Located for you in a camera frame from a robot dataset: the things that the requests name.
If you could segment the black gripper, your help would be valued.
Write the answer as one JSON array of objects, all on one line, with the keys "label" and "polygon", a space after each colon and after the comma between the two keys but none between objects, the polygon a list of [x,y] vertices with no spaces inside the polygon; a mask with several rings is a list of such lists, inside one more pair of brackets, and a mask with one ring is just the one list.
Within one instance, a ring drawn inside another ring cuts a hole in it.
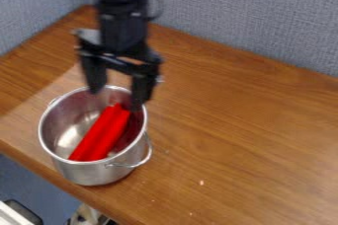
[{"label": "black gripper", "polygon": [[91,94],[107,84],[107,70],[132,77],[131,111],[151,99],[163,58],[151,49],[147,4],[96,6],[98,28],[76,29],[77,54]]}]

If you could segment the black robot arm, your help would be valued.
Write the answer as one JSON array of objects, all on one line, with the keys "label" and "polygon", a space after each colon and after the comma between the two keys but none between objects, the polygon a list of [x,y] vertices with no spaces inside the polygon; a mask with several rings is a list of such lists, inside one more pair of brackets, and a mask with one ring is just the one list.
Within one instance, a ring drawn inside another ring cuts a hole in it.
[{"label": "black robot arm", "polygon": [[85,84],[98,94],[107,84],[110,69],[128,75],[131,99],[127,109],[138,111],[151,99],[163,58],[147,43],[150,0],[96,0],[99,28],[77,29],[77,55]]}]

